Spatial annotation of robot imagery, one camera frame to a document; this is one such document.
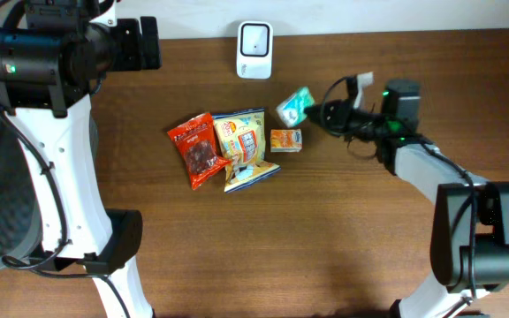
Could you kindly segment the green white small carton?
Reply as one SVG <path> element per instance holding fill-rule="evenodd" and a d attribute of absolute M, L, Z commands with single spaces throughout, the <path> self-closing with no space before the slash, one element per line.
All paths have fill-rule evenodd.
<path fill-rule="evenodd" d="M 288 128 L 299 125 L 307 118 L 306 108 L 315 104 L 315 99 L 311 95 L 308 87 L 301 87 L 286 100 L 276 107 L 276 112 Z"/>

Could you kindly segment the orange small carton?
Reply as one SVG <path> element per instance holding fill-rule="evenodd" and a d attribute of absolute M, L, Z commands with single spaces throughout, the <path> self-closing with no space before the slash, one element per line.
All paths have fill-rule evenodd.
<path fill-rule="evenodd" d="M 300 152 L 302 150 L 302 133 L 300 129 L 270 131 L 270 151 L 272 153 Z"/>

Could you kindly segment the yellow chips bag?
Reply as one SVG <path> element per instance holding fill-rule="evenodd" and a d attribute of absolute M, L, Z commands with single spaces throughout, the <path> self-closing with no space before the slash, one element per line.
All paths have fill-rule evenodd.
<path fill-rule="evenodd" d="M 212 116 L 225 166 L 226 193 L 236 192 L 280 171 L 265 160 L 264 108 L 219 113 Z"/>

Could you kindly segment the red snack packet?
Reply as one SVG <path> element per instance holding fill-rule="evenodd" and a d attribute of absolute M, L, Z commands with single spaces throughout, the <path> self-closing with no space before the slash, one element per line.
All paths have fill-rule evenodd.
<path fill-rule="evenodd" d="M 189 119 L 167 134 L 186 164 L 193 190 L 231 163 L 217 153 L 214 119 L 208 112 Z"/>

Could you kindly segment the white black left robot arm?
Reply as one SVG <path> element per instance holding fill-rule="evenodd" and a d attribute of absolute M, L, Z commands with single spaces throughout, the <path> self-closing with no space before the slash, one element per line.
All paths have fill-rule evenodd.
<path fill-rule="evenodd" d="M 39 226 L 34 245 L 2 264 L 55 279 L 79 264 L 109 317 L 151 317 L 136 261 L 142 215 L 104 207 L 90 118 L 109 72 L 160 68 L 156 19 L 119 19 L 112 1 L 0 0 L 5 6 L 0 120 L 26 158 Z"/>

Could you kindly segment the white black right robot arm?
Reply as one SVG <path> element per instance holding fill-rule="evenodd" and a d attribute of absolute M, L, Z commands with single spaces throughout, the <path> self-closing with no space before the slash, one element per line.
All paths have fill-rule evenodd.
<path fill-rule="evenodd" d="M 377 160 L 414 186 L 435 206 L 431 271 L 388 316 L 456 317 L 475 301 L 509 285 L 509 182 L 477 176 L 443 155 L 417 131 L 421 89 L 410 79 L 391 79 L 379 112 L 361 110 L 361 75 L 341 78 L 347 97 L 304 109 L 328 134 L 376 145 Z"/>

